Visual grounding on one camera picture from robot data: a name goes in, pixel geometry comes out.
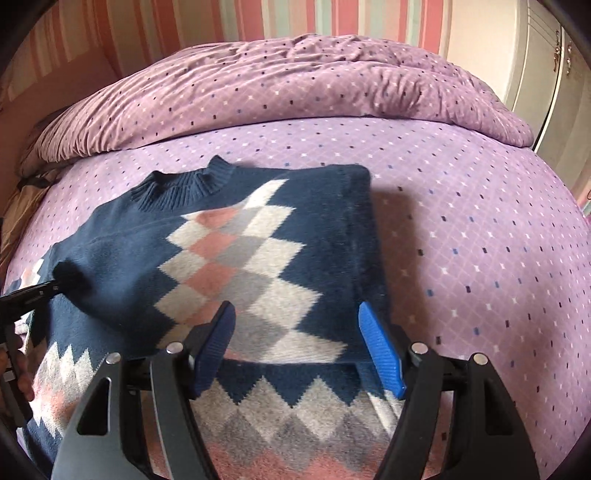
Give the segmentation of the person left hand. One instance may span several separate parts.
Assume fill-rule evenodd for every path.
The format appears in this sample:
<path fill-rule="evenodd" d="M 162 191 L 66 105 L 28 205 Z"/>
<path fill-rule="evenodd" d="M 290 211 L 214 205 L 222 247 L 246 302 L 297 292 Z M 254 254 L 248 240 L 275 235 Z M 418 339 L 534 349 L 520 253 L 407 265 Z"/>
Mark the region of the person left hand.
<path fill-rule="evenodd" d="M 28 371 L 28 362 L 27 357 L 21 351 L 23 347 L 23 340 L 22 338 L 17 335 L 16 336 L 16 365 L 19 370 L 20 375 L 18 376 L 17 385 L 20 392 L 23 394 L 24 398 L 28 402 L 32 402 L 35 397 L 34 389 L 33 389 L 33 381 L 32 377 Z M 1 350 L 0 353 L 0 369 L 1 374 L 5 373 L 6 368 L 8 367 L 9 357 L 5 350 Z"/>

